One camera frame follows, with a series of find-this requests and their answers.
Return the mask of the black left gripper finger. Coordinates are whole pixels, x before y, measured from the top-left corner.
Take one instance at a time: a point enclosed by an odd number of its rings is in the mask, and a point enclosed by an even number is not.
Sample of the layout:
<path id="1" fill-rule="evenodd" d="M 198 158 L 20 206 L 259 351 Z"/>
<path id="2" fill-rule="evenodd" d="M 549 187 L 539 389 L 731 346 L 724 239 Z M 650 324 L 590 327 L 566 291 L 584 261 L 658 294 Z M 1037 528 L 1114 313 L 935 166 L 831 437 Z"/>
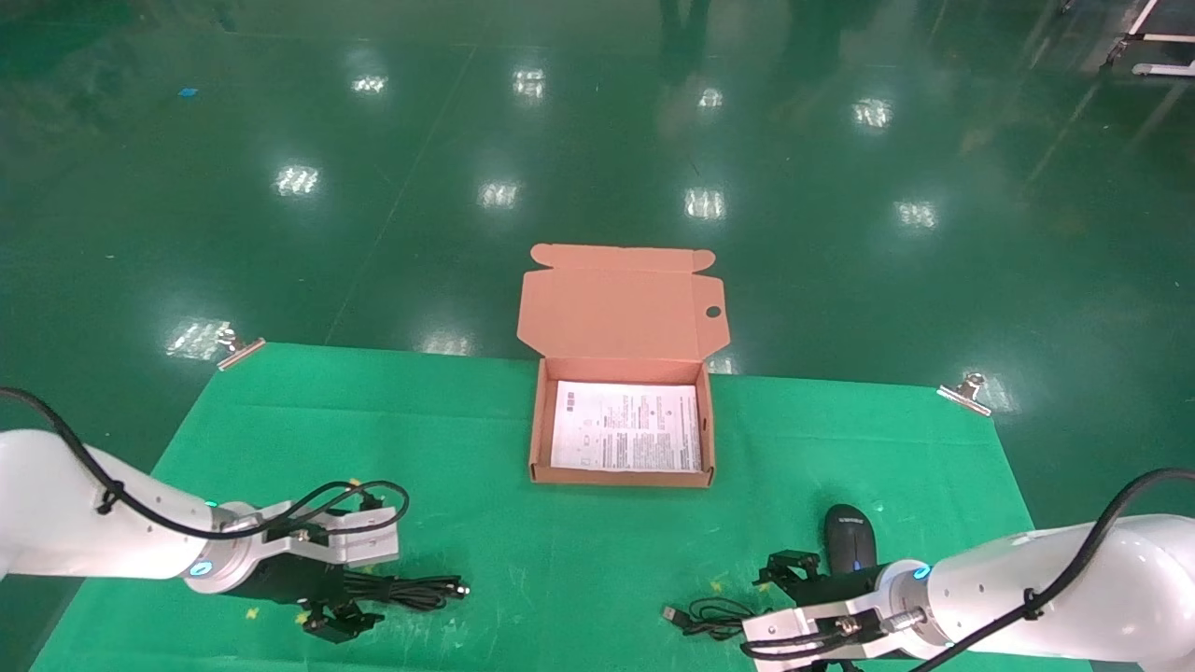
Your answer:
<path id="1" fill-rule="evenodd" d="M 347 643 L 384 621 L 384 615 L 364 612 L 355 601 L 338 605 L 311 603 L 306 607 L 302 630 L 311 637 L 323 639 L 329 643 Z"/>

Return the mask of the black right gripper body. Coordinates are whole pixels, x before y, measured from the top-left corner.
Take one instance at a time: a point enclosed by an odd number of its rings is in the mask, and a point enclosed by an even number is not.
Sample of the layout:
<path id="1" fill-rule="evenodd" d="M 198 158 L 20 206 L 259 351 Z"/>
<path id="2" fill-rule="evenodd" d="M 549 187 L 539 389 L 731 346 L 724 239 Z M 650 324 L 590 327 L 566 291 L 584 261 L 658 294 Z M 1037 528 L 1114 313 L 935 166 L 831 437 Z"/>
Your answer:
<path id="1" fill-rule="evenodd" d="M 839 605 L 835 612 L 863 612 L 864 609 L 891 612 L 893 584 L 903 573 L 896 563 L 839 574 L 819 573 L 804 584 L 804 605 Z"/>

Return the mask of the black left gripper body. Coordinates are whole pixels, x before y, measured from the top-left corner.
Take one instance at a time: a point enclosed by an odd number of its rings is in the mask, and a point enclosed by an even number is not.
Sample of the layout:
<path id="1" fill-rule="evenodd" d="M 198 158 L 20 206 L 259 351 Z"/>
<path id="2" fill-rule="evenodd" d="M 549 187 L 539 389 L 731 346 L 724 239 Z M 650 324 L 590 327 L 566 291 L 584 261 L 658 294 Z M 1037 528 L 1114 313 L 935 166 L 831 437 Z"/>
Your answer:
<path id="1" fill-rule="evenodd" d="M 289 552 L 261 560 L 249 578 L 223 591 L 223 595 L 304 609 L 337 609 L 353 600 L 343 566 Z"/>

